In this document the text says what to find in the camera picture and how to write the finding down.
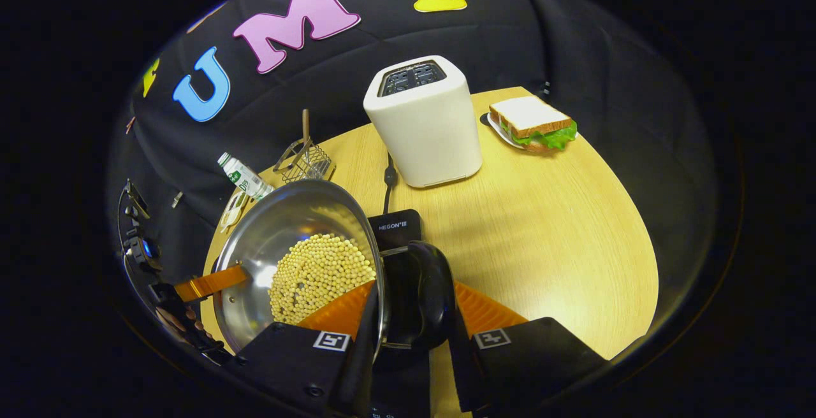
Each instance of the bottle cap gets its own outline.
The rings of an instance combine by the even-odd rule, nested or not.
[[[224,165],[227,163],[228,159],[230,159],[230,154],[227,154],[226,152],[221,154],[221,157],[218,159],[218,166],[221,166],[223,168]]]

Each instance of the plastic bottle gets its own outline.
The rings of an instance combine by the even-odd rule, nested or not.
[[[230,154],[226,152],[218,159],[218,165],[224,168],[224,172],[234,185],[237,185],[239,189],[256,200],[260,200],[275,189],[263,181],[263,179],[247,165],[241,163],[236,157],[231,157]]]

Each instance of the white toaster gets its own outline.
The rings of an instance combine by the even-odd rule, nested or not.
[[[363,107],[407,185],[437,185],[481,168],[467,79],[451,61],[421,56],[381,70]]]

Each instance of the letter m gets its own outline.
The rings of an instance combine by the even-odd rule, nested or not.
[[[286,60],[285,50],[276,50],[271,41],[300,50],[303,48],[303,24],[312,24],[313,40],[324,40],[360,22],[337,0],[291,0],[286,17],[259,13],[244,21],[233,32],[243,37],[258,58],[258,73],[267,73]]]

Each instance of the lettuce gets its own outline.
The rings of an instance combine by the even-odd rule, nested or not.
[[[528,145],[530,142],[535,140],[536,142],[540,142],[543,145],[547,145],[548,148],[559,148],[560,150],[564,150],[564,145],[571,140],[575,140],[575,134],[578,133],[578,124],[574,120],[569,127],[561,128],[560,130],[550,131],[550,133],[540,133],[540,131],[536,131],[535,133],[531,134],[525,138],[518,138],[515,134],[510,133],[507,130],[507,125],[503,122],[501,124],[502,129],[507,131],[510,134],[510,137],[521,145]]]

